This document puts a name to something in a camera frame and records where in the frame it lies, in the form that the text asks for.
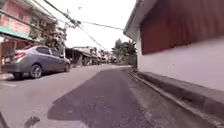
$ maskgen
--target car tire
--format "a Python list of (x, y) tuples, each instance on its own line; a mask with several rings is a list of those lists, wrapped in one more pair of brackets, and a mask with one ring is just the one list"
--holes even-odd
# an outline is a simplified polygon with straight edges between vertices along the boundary
[(12, 73), (12, 75), (16, 80), (22, 79), (23, 77), (23, 73)]
[(40, 65), (38, 64), (34, 64), (31, 69), (30, 69), (30, 76), (33, 78), (33, 79), (38, 79), (42, 76), (42, 68)]
[(65, 71), (65, 72), (69, 72), (69, 70), (70, 70), (70, 65), (69, 65), (69, 64), (66, 64), (66, 65), (65, 65), (65, 69), (64, 69), (64, 71)]

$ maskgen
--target asphalt road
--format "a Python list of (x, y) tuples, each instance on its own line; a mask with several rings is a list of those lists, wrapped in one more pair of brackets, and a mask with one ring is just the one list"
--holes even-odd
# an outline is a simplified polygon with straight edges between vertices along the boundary
[(10, 128), (211, 128), (135, 83), (113, 65), (72, 69), (40, 79), (0, 83), (0, 111)]

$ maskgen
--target sky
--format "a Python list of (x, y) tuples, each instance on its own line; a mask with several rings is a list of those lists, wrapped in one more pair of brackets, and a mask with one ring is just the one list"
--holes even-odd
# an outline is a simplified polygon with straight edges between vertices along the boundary
[[(43, 0), (36, 0), (49, 12), (60, 20), (66, 18), (47, 5)], [(48, 0), (58, 9), (70, 12), (70, 16), (80, 21), (94, 22), (98, 24), (124, 28), (132, 12), (136, 0)], [(121, 39), (128, 41), (129, 38), (123, 35), (122, 30), (99, 27), (82, 23), (84, 29), (103, 47), (111, 51), (115, 41)], [(67, 47), (94, 46), (100, 48), (79, 28), (67, 30)]]

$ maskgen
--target door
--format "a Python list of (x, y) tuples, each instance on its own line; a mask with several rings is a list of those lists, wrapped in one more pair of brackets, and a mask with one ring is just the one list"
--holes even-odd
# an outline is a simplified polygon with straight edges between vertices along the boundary
[(64, 58), (61, 58), (60, 52), (52, 49), (51, 53), (52, 53), (52, 56), (54, 57), (55, 70), (64, 70), (65, 69), (65, 61), (64, 61)]
[(41, 64), (42, 68), (44, 71), (52, 71), (54, 70), (53, 68), (53, 61), (52, 57), (49, 51), (49, 48), (46, 47), (38, 47), (37, 49), (38, 52), (38, 62)]

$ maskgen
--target car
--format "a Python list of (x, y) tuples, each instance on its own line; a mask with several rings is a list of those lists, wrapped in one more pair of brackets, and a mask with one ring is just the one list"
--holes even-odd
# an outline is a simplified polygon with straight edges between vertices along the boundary
[(4, 56), (2, 65), (2, 71), (12, 73), (16, 79), (22, 78), (24, 73), (37, 79), (45, 72), (69, 72), (69, 70), (70, 61), (60, 52), (45, 46), (31, 46), (16, 50)]

